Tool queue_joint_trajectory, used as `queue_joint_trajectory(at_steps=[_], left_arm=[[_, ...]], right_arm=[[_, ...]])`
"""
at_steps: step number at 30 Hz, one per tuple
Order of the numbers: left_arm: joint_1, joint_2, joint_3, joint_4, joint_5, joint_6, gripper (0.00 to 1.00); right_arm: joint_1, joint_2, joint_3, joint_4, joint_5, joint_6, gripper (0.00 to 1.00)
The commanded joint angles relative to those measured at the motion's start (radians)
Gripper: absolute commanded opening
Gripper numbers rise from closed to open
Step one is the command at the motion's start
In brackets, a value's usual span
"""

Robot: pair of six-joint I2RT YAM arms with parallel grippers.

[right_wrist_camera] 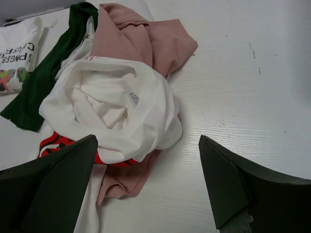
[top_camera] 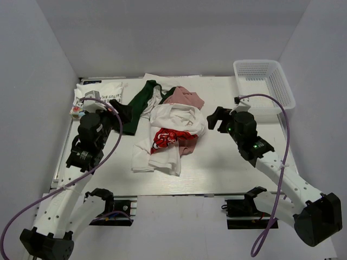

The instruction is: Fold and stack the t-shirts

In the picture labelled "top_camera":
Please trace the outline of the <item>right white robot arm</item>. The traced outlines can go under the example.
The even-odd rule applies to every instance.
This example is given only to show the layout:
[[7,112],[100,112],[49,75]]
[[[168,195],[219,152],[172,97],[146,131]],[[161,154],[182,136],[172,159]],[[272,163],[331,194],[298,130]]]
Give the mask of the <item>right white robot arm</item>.
[[217,107],[207,117],[208,128],[214,129],[218,121],[221,121],[218,132],[229,134],[242,158],[268,176],[288,197],[276,202],[274,194],[258,186],[246,192],[241,202],[227,201],[225,208],[229,216],[259,216],[276,209],[275,218],[293,227],[299,238],[311,247],[342,229],[340,199],[334,193],[324,194],[284,166],[273,146],[258,136],[251,113]]

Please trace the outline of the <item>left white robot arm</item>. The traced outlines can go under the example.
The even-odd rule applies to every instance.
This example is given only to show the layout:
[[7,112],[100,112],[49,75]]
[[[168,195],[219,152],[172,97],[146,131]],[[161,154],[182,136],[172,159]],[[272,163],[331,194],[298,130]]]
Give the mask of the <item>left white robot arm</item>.
[[27,252],[39,259],[69,259],[74,242],[89,224],[114,214],[114,195],[104,188],[84,194],[86,200],[76,209],[86,184],[105,161],[103,149],[112,130],[123,132],[132,120],[132,107],[117,100],[109,103],[93,99],[95,109],[87,108],[73,139],[59,186],[33,227],[24,229],[20,241]]

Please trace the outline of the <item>white and green t-shirt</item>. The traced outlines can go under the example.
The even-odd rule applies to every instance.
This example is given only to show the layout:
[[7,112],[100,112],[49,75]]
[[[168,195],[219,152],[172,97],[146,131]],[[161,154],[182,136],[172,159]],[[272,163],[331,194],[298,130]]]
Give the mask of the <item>white and green t-shirt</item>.
[[176,88],[173,80],[146,73],[144,86],[129,102],[132,107],[132,120],[123,125],[123,135],[134,136],[141,118],[149,119],[151,111],[170,97]]

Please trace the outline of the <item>white t-shirt red print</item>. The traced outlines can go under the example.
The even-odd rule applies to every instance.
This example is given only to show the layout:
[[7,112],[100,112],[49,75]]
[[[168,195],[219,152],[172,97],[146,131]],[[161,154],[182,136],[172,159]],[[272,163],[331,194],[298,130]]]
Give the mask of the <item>white t-shirt red print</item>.
[[189,105],[166,103],[150,114],[149,136],[133,146],[133,172],[163,171],[179,176],[181,156],[179,142],[194,140],[204,134],[206,119],[202,112]]

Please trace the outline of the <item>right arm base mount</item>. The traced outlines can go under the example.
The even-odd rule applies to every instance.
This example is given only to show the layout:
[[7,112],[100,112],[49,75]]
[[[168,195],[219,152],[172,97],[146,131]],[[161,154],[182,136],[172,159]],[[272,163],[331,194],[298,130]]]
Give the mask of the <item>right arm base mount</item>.
[[253,210],[244,198],[226,199],[221,206],[226,213],[228,230],[264,230],[270,214]]

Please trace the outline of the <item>pink t-shirt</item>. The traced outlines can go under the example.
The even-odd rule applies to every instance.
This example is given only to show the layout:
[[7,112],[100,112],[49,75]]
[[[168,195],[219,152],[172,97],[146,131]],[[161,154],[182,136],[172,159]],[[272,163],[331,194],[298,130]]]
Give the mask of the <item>pink t-shirt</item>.
[[[179,103],[194,106],[199,110],[201,110],[204,105],[204,101],[197,95],[196,92],[190,92],[182,86],[175,87],[173,93],[166,99],[163,99],[161,103]],[[179,140],[180,156],[192,153],[195,149],[197,141],[198,138],[191,140]]]

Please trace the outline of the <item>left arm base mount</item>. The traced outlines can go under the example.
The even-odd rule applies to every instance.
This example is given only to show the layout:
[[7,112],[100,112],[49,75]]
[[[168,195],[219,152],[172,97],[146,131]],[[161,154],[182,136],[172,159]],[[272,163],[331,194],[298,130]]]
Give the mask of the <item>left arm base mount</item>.
[[90,226],[131,226],[136,210],[137,197],[114,197],[113,211],[98,214]]

